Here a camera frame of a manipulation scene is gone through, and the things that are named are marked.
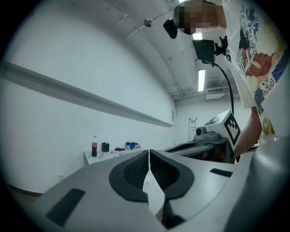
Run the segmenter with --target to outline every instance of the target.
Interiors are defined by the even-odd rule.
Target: hand
[[[205,151],[203,152],[203,160],[206,159],[208,156],[208,152]],[[223,162],[223,160],[225,159],[225,152],[222,148],[222,146],[217,146],[215,149],[214,149],[214,158],[213,160],[211,161],[214,161],[214,162]]]

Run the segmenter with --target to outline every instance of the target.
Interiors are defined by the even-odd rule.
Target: ceiling
[[[227,83],[221,71],[209,64],[196,60],[192,45],[193,37],[180,32],[176,39],[171,39],[163,28],[167,19],[173,18],[172,11],[178,0],[73,0],[73,5],[93,15],[107,27],[131,45],[155,70],[173,99],[181,100],[198,93],[198,70],[205,69],[204,89],[225,87]],[[145,27],[144,20],[156,18],[152,27]],[[213,30],[203,33],[203,39],[210,39],[220,44],[226,32]],[[225,73],[232,75],[222,55],[216,57],[216,63]]]

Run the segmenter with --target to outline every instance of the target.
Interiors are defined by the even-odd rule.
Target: table
[[[109,152],[104,152],[103,158],[100,159],[98,157],[92,157],[92,152],[91,151],[84,151],[84,156],[86,159],[86,164],[93,164],[96,162],[101,162],[104,160],[109,160],[113,159],[114,157],[118,156],[119,153],[132,153],[132,152],[137,152],[137,151],[142,151],[143,149],[133,149],[133,150],[128,150],[125,149],[124,151],[117,151],[116,153],[111,153]],[[148,208],[149,210],[156,215],[158,211],[163,207],[164,203],[164,192],[158,185],[157,181],[155,180],[150,168],[149,171],[146,175],[144,183],[148,182],[145,186],[143,186],[143,192],[147,193],[148,195]]]

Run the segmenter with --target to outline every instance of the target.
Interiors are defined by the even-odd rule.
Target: ceiling light
[[[205,69],[199,70],[198,71],[198,91],[203,91],[204,78],[205,78]]]
[[[194,33],[192,36],[193,36],[194,40],[203,39],[203,34],[201,34],[201,33]]]

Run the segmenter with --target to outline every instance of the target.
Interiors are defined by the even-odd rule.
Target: blue object
[[[126,145],[130,146],[130,149],[133,150],[134,147],[135,147],[136,145],[138,145],[138,143],[129,143],[129,142],[126,142]]]

